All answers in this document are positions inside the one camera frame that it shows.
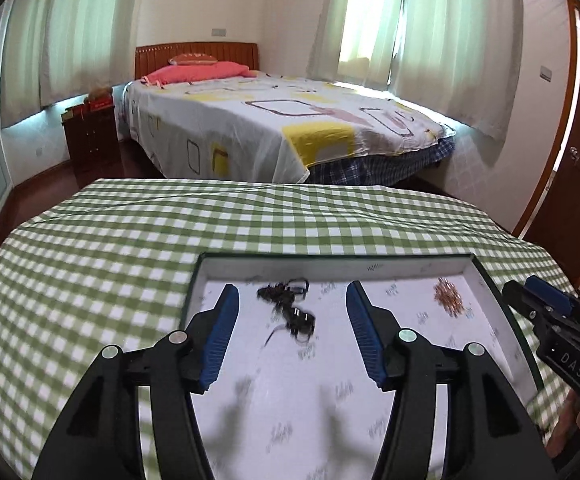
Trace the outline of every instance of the wooden headboard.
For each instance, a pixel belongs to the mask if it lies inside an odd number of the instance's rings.
[[[247,65],[251,70],[259,69],[259,48],[256,43],[233,41],[193,41],[191,43],[164,43],[140,46],[136,49],[134,78],[154,72],[167,65],[179,54],[209,54],[219,61],[234,61]]]

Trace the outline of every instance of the light green curtain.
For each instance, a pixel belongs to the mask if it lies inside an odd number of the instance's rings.
[[[308,75],[385,89],[402,0],[326,0]]]
[[[14,0],[1,72],[2,127],[132,80],[134,8],[135,0]]]
[[[521,63],[522,0],[404,0],[390,91],[504,139]]]

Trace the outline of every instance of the metal bolt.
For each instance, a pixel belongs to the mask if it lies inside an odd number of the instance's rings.
[[[177,330],[176,332],[172,332],[169,335],[168,339],[170,343],[180,345],[181,343],[184,343],[185,340],[187,339],[187,334],[182,330]]]
[[[417,340],[417,333],[409,329],[404,329],[399,332],[399,339],[405,341],[406,343],[412,343]]]
[[[116,346],[114,346],[114,345],[106,346],[101,351],[101,356],[103,357],[103,359],[112,359],[113,357],[116,357],[118,354],[119,354],[119,349],[116,348]]]
[[[468,345],[468,352],[479,357],[486,352],[486,349],[484,349],[479,343],[470,343]]]

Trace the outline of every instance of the wooden nightstand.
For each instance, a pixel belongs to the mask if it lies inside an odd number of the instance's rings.
[[[63,114],[63,129],[75,173],[120,160],[113,104],[94,111],[85,105],[70,108]]]

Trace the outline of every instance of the light switch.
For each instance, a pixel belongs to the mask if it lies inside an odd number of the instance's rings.
[[[548,83],[552,81],[552,70],[545,66],[541,66],[541,79],[545,79]]]

